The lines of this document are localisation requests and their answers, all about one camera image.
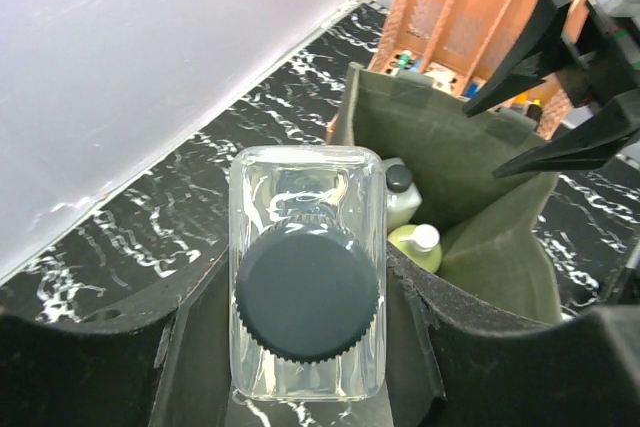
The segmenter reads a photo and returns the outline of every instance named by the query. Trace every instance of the white cap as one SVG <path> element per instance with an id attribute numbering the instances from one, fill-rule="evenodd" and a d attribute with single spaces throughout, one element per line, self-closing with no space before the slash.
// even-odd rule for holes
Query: white cap
<path id="1" fill-rule="evenodd" d="M 440 243 L 440 233 L 433 225 L 418 225 L 411 234 L 411 246 L 417 252 L 430 252 Z"/>

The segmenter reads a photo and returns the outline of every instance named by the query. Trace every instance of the wooden crate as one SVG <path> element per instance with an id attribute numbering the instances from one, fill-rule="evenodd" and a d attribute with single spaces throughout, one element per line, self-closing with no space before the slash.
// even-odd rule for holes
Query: wooden crate
<path id="1" fill-rule="evenodd" d="M 575 40 L 587 15 L 584 0 L 573 0 L 566 31 Z M 469 81 L 486 81 L 525 26 L 537 0 L 394 0 L 378 51 L 369 69 L 384 72 L 395 54 L 410 50 L 421 58 L 418 71 L 432 62 L 456 73 L 454 95 Z M 538 132 L 551 137 L 571 109 L 555 76 L 529 91 L 543 116 Z"/>

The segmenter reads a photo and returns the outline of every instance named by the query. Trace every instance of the yellow bottle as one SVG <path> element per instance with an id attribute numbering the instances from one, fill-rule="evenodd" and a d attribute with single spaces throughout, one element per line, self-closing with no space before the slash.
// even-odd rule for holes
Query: yellow bottle
<path id="1" fill-rule="evenodd" d="M 440 233 L 432 225 L 403 225 L 389 234 L 389 242 L 427 272 L 435 274 L 442 262 Z"/>

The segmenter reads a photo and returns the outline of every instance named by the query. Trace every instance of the white bottle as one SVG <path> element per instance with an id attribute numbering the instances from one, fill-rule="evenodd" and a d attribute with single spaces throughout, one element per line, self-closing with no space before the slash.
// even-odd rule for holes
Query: white bottle
<path id="1" fill-rule="evenodd" d="M 413 173 L 399 157 L 384 160 L 387 184 L 387 233 L 408 224 L 422 204 Z"/>
<path id="2" fill-rule="evenodd" d="M 403 225 L 391 232 L 388 239 L 427 272 L 435 274 L 440 268 L 440 233 L 433 225 Z"/>

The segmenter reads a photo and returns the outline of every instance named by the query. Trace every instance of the clear glass bottle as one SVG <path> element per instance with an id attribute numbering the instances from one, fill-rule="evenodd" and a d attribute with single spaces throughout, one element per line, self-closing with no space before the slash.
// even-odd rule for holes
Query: clear glass bottle
<path id="1" fill-rule="evenodd" d="M 233 161 L 229 342 L 244 395 L 358 400 L 382 386 L 384 178 L 359 147 L 255 147 Z"/>

